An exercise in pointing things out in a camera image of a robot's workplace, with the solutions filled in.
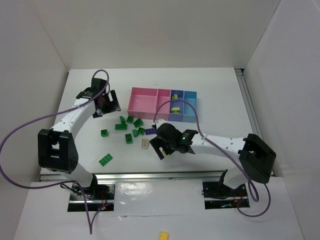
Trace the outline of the beige lego brick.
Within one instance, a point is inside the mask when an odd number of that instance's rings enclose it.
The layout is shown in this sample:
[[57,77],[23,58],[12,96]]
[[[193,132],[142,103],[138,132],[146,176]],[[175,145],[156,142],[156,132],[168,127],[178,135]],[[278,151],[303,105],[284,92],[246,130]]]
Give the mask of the beige lego brick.
[[141,148],[142,149],[148,149],[148,147],[149,147],[149,140],[148,139],[142,139]]

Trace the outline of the purple lego brick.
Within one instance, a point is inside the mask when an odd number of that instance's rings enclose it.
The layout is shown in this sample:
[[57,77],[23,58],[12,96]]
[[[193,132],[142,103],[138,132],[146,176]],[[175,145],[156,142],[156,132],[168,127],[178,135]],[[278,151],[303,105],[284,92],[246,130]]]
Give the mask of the purple lego brick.
[[155,128],[147,128],[145,129],[145,134],[146,135],[154,135],[157,133],[157,130]]

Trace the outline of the pale yellow lego brick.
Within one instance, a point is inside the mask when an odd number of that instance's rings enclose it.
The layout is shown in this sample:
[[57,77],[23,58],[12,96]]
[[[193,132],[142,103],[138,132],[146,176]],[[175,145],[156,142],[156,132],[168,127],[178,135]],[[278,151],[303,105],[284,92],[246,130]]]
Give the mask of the pale yellow lego brick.
[[180,109],[180,107],[172,107],[171,110],[170,110],[170,112],[171,112],[172,114],[180,114],[181,109]]

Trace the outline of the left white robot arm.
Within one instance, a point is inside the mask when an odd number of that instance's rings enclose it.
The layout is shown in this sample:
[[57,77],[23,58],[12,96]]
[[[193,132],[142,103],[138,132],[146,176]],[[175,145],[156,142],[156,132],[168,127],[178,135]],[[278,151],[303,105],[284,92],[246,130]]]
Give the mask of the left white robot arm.
[[37,135],[39,166],[78,182],[83,188],[95,188],[98,181],[79,163],[76,136],[90,117],[98,118],[121,110],[116,92],[107,92],[106,84],[106,80],[93,78],[91,86],[76,96],[72,111]]

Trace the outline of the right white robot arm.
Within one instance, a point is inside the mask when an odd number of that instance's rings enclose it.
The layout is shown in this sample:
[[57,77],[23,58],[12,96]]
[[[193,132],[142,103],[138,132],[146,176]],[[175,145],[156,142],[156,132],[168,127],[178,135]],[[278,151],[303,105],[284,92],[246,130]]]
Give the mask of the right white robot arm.
[[277,155],[256,134],[233,138],[203,134],[192,129],[180,132],[163,119],[154,122],[152,128],[156,136],[150,144],[161,160],[174,152],[226,157],[235,168],[225,170],[219,183],[233,190],[249,181],[267,184],[270,180]]

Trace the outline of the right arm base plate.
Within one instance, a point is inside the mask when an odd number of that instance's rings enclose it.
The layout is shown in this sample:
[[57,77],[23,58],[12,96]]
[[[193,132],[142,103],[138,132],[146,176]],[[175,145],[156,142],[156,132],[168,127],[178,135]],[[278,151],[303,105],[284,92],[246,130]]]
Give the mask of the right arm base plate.
[[202,183],[201,191],[204,197],[204,208],[211,209],[236,209],[249,208],[247,188],[244,184],[237,189],[231,189],[226,186],[220,186],[217,181],[207,181]]

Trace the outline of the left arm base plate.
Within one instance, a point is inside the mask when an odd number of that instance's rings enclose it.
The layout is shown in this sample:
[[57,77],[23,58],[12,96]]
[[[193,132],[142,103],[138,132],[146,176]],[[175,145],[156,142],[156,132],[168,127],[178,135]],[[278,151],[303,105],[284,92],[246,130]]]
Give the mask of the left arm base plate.
[[[85,212],[85,201],[77,184],[70,188],[68,212]],[[115,184],[100,184],[97,192],[89,193],[85,190],[87,208],[89,212],[112,212],[114,211]]]

